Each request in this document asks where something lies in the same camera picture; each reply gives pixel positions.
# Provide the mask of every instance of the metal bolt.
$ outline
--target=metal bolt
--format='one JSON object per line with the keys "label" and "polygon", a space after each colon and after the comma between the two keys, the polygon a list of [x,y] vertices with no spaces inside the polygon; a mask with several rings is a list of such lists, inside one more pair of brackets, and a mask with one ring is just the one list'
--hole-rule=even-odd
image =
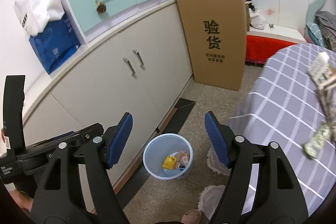
{"label": "metal bolt", "polygon": [[103,140],[102,137],[94,137],[93,138],[94,143],[100,143],[102,140]]}
{"label": "metal bolt", "polygon": [[238,142],[238,143],[242,143],[245,139],[244,139],[243,136],[236,136],[235,140],[236,140],[236,142]]}
{"label": "metal bolt", "polygon": [[60,149],[64,149],[64,148],[66,148],[67,147],[67,143],[60,143],[59,145],[58,145],[58,147],[60,148]]}
{"label": "metal bolt", "polygon": [[276,142],[271,142],[271,147],[277,149],[279,145]]}

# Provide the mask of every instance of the cardboard box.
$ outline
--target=cardboard box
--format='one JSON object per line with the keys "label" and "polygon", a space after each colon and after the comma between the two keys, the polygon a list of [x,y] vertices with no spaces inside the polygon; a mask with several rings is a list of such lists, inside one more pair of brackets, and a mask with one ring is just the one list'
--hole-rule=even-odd
{"label": "cardboard box", "polygon": [[177,0],[194,78],[239,90],[246,55],[245,0]]}
{"label": "cardboard box", "polygon": [[250,22],[251,22],[251,17],[250,17],[250,12],[249,12],[249,5],[245,4],[246,8],[246,30],[250,30]]}

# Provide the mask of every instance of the plastic bucket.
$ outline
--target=plastic bucket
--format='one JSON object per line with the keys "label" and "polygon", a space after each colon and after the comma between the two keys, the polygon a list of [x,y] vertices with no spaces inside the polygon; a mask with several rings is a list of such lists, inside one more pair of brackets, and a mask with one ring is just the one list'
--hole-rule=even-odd
{"label": "plastic bucket", "polygon": [[[168,170],[162,167],[168,155],[179,151],[189,153],[190,160],[184,170]],[[146,170],[155,178],[161,180],[181,179],[190,171],[194,159],[193,148],[190,143],[177,134],[162,134],[152,139],[143,152],[143,164]]]}

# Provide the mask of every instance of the red fabric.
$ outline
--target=red fabric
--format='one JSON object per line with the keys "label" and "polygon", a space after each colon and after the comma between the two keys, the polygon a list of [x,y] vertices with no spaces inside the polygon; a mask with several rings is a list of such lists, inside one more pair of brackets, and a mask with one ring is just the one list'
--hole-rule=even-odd
{"label": "red fabric", "polygon": [[291,45],[295,45],[295,43],[269,37],[248,35],[246,43],[246,61],[264,64],[266,59],[270,58],[278,50]]}

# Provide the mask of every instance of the plaid bedsheet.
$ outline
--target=plaid bedsheet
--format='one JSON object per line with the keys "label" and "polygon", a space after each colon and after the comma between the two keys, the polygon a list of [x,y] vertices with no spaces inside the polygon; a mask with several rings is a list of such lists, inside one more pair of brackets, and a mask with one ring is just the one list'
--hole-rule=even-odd
{"label": "plaid bedsheet", "polygon": [[[336,53],[317,45],[305,43],[278,51],[267,60],[235,116],[226,121],[236,135],[251,143],[279,143],[297,175],[309,215],[336,181],[335,144],[327,142],[315,160],[308,159],[301,147],[325,121],[316,86],[307,74],[311,62],[323,51],[336,67]],[[257,178],[258,166],[253,165],[243,213],[252,208]]]}

